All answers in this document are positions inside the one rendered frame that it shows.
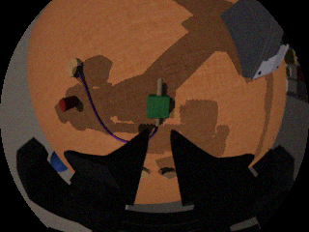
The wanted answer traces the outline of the green block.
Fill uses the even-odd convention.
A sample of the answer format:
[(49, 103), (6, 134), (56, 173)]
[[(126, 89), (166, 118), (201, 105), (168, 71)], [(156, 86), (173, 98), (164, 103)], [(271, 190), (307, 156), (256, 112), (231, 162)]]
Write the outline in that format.
[(147, 96), (147, 117), (148, 119), (169, 119), (170, 96), (162, 94), (158, 96), (150, 93)]

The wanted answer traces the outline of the purple string with wooden stick end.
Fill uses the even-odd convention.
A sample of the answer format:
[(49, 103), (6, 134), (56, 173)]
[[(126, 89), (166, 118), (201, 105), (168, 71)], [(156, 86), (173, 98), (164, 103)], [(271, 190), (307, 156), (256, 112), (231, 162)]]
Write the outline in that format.
[[(98, 116), (98, 114), (97, 114), (97, 112), (96, 112), (96, 108), (93, 106), (92, 100), (90, 100), (89, 90), (88, 90), (88, 88), (86, 88), (85, 81), (84, 81), (84, 77), (81, 76), (80, 70), (78, 70), (77, 72), (78, 72), (78, 76), (80, 76), (80, 78), (81, 78), (82, 84), (84, 84), (84, 86), (85, 86), (84, 89), (85, 89), (86, 94), (88, 94), (89, 102), (90, 102), (90, 104), (92, 105), (94, 115), (96, 115), (96, 116), (97, 116), (97, 120), (99, 120), (99, 116)], [(158, 95), (158, 96), (162, 96), (162, 86), (163, 86), (163, 78), (160, 77), (160, 78), (158, 79), (158, 81), (157, 81), (157, 95)], [(158, 129), (158, 127), (159, 127), (159, 120), (161, 120), (161, 119), (155, 119), (154, 134), (152, 134), (152, 135), (150, 136), (150, 138), (148, 138), (148, 139), (154, 138), (155, 133), (157, 132), (157, 129)], [(107, 132), (109, 132), (109, 134), (111, 134), (111, 131), (108, 131), (108, 130), (105, 128), (105, 126), (104, 126), (104, 124), (101, 122), (101, 120), (99, 120), (99, 123), (101, 124), (101, 126), (104, 128), (105, 131), (107, 131)], [(112, 134), (111, 134), (111, 135), (112, 135)], [(119, 139), (119, 138), (117, 138), (117, 136), (115, 136), (115, 135), (112, 135), (112, 136), (113, 136), (113, 138)], [(119, 140), (121, 140), (121, 139), (119, 139)], [(121, 140), (121, 142), (127, 143), (126, 140)]]

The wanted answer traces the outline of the red cylinder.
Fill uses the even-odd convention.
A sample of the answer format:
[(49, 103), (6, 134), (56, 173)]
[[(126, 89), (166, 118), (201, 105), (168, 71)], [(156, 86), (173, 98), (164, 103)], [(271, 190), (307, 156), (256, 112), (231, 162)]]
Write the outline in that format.
[(65, 97), (64, 100), (59, 101), (59, 107), (61, 107), (63, 112), (69, 111), (70, 108), (75, 108), (78, 105), (78, 100), (76, 96)]

